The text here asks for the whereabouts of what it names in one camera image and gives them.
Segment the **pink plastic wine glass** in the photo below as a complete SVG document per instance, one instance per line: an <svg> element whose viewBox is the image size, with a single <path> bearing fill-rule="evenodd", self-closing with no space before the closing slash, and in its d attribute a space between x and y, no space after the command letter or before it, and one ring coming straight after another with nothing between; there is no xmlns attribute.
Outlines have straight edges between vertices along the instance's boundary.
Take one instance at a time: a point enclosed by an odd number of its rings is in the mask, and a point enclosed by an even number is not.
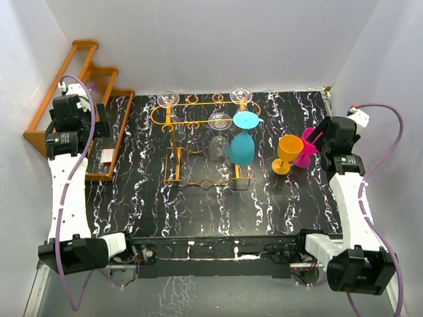
<svg viewBox="0 0 423 317"><path fill-rule="evenodd" d="M311 155L317 153L317 149L314 144L308 142L307 140L308 136L310 136L314 130L314 127L309 127L302 133L301 140L303 142L303 150L299 156L293 160L294 165L299 168L307 168L311 164Z"/></svg>

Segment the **orange plastic wine glass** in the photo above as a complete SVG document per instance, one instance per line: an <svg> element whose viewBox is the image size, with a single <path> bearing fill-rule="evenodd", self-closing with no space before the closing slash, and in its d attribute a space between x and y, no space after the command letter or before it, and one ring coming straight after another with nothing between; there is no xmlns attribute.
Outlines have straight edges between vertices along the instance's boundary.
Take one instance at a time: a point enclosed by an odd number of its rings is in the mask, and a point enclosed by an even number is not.
<svg viewBox="0 0 423 317"><path fill-rule="evenodd" d="M279 175L285 175L290 171L291 162L296 159L303 150L303 141L296 135L283 135L278 143L278 157L272 162L272 170Z"/></svg>

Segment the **clear wine glass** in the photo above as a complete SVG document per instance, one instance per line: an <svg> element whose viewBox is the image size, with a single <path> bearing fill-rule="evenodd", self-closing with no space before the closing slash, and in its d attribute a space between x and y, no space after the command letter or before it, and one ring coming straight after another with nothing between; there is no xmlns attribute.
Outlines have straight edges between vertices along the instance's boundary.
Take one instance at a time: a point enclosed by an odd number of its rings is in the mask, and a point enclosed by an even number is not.
<svg viewBox="0 0 423 317"><path fill-rule="evenodd" d="M174 124L174 135L177 141L182 141L185 136L184 126L180 123L180 118L176 115L176 106L180 101L179 94L173 90L166 90L157 97L158 106L170 110L169 118Z"/></svg>
<svg viewBox="0 0 423 317"><path fill-rule="evenodd" d="M215 163L224 162L227 158L226 149L229 147L229 141L222 135L231 127L232 119L224 112L216 112L210 115L208 119L209 127L217 132L217 135L210 141L208 151L211 160Z"/></svg>
<svg viewBox="0 0 423 317"><path fill-rule="evenodd" d="M247 104L252 101L252 92L246 87L236 87L230 92L229 97L232 103L238 106L238 111L245 111Z"/></svg>

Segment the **blue plastic wine glass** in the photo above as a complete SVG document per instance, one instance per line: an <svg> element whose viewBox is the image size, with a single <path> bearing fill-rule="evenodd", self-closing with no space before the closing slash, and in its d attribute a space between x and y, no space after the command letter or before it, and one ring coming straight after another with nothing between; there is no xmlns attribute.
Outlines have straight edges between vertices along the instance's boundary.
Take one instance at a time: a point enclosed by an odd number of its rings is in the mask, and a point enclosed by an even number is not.
<svg viewBox="0 0 423 317"><path fill-rule="evenodd" d="M226 150L229 160L233 164L246 166L254 160L255 144L248 130L259 124L258 116L249 111L238 112L233 117L233 124L241 129Z"/></svg>

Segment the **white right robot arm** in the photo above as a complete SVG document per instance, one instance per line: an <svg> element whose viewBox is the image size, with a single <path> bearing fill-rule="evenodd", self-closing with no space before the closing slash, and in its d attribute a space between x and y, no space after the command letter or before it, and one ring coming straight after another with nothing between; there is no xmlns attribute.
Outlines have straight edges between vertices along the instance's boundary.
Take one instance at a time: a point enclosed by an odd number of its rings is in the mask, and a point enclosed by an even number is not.
<svg viewBox="0 0 423 317"><path fill-rule="evenodd" d="M318 230L301 230L303 240L295 256L310 262L316 258L333 291L381 295L396 272L393 257L371 229L364 193L365 168L352 152L367 120L355 116L327 116L307 137L317 148L321 166L334 194L342 227L342 244Z"/></svg>

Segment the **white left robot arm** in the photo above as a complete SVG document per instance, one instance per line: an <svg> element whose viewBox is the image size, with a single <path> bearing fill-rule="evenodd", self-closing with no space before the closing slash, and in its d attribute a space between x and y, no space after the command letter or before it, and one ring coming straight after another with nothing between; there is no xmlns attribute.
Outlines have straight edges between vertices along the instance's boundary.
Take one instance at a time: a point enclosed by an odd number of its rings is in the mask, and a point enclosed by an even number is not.
<svg viewBox="0 0 423 317"><path fill-rule="evenodd" d="M85 174L89 137L110 136L103 104L97 104L99 121L91 121L85 96L67 93L53 99L52 119L46 132L46 151L52 175L52 223L38 257L56 273L79 273L107 266L111 259L128 264L136 250L128 234L118 231L100 238L91 234L86 213Z"/></svg>

